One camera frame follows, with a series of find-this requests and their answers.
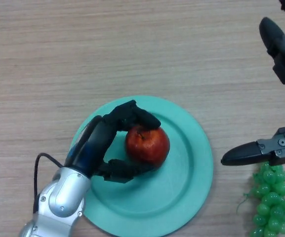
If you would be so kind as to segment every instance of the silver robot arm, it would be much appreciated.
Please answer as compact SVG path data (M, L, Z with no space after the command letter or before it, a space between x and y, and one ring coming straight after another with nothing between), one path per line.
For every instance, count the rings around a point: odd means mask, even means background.
M19 237L71 237L83 214L85 194L91 181L67 167L60 168L53 181L40 193L37 211L26 223Z

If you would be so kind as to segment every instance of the plate rim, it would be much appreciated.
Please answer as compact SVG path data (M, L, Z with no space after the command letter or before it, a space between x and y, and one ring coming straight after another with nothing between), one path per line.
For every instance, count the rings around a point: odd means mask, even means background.
M74 137L73 137L73 140L71 142L71 146L70 148L73 147L73 144L75 143L75 141L77 140L78 138L78 135L82 132L82 130L86 127L86 125L88 124L88 122L95 116L95 115L98 115L99 112L101 110L105 110L106 108L108 108L109 106L111 105L114 105L113 107L115 107L116 105L115 104L121 104L121 103L124 103L125 101L128 101L128 100L136 100L137 101L137 105L140 106L139 104L143 104L143 101L150 101L150 100L157 100L157 102L161 102L161 103L166 103L166 104L169 104L171 107L174 107L175 110L178 110L180 112L182 112L183 114L183 117L185 118L185 116L187 117L187 120L191 120L192 121L192 126L193 127L196 127L196 129L201 133L201 136L204 138L204 143L206 144L206 150L207 150L207 154L206 154L206 159L208 160L208 165L209 165L209 171L210 173L208 174L208 176L206 177L206 187L204 188L204 193L203 193L203 190L201 190L201 194L202 194L202 200L200 201L200 204L197 205L197 208L191 208L192 211L189 211L189 214L187 216L184 216L183 220L184 221L180 221L180 223L178 225L168 225L165 229L165 231L161 230L161 231L157 231L156 230L153 230L154 232L156 232L157 234L152 234L152 235L148 235L148 237L160 237L160 236L165 236L165 235L168 235L172 232L175 232L177 231L178 229L180 229L181 227L183 227L184 225L186 225L190 220L193 219L193 217L196 216L196 214L198 213L198 211L202 208L202 206L204 205L209 193L210 193L210 190L211 190L211 185L212 185L212 181L213 181L213 173L214 173L214 162L213 162L213 155L212 155L212 149L211 149L211 145L210 145L210 142L209 142L209 139L206 135L206 133L204 132L203 128L201 127L201 125L197 122L197 120L188 112L186 111L184 108L182 108L181 106L175 104L174 102L172 101L169 101L169 100L166 100L166 99L163 99L161 97L156 97L156 96L149 96L149 95L132 95L132 96L126 96L126 97L121 97L121 98L117 98L113 101L110 101L104 105L102 105L101 107L97 108L92 114L90 114L87 119L79 126L77 132L75 133ZM123 233L119 233L119 226L117 225L113 225L113 224L110 224L109 225L109 228L106 227L106 225L102 225L102 217L101 216L104 216L104 214L108 214L108 212L106 212L106 210L104 211L104 204L102 204L97 197L95 197L96 200L86 200L86 202L88 203L91 203L89 205L86 205L85 207L85 210L84 210L84 216L85 218L90 221L91 223L93 223L95 226L97 226L98 228L100 228L102 231L104 232L107 232L107 233L110 233L112 235L116 235L116 236L121 236L121 237L134 237L133 235L126 235L126 234L123 234ZM95 214L92 214L91 216L89 214L87 214L89 208L88 206L91 207L91 209L95 209L96 208L96 211L101 213L100 215L95 215ZM114 215L118 216L119 218L124 218L123 216L120 216L116 213L114 213Z

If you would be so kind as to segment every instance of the apple stem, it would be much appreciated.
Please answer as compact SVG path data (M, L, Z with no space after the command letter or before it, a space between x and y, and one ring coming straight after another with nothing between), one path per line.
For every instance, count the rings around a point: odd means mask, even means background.
M137 133L138 133L138 135L144 140L145 139L145 137L142 135L142 133L141 133L141 130L139 129L139 130L137 130Z

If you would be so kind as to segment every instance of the black cable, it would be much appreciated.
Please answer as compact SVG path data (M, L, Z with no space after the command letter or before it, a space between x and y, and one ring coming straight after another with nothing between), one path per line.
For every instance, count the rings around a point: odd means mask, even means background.
M37 176L38 176L38 164L39 164L39 160L41 157L47 157L49 160L51 160L56 166L58 166L59 168L63 167L63 165L57 161L55 158L53 158L51 155L47 154L47 153L40 153L35 161L35 172L34 172L34 199L36 199L37 197Z

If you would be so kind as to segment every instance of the screw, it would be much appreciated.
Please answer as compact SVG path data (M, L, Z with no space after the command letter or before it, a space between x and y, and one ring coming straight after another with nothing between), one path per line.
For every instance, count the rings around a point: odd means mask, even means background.
M285 146L285 139L284 139L284 138L281 138L281 139L279 140L279 145L282 146L282 147Z

